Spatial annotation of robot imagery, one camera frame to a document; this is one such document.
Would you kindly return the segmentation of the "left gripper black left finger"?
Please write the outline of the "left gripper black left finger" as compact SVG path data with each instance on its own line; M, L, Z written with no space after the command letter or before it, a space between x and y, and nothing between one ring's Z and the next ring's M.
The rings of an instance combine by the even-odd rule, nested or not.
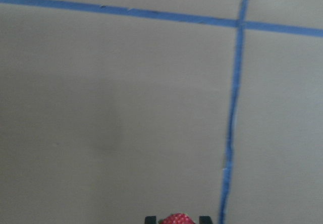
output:
M146 216L144 224L156 224L156 216Z

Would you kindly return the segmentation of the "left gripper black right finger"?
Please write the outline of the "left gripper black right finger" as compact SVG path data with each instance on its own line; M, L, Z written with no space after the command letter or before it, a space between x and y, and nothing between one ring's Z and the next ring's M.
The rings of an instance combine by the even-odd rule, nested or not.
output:
M199 224L213 224L213 221L210 216L200 216Z

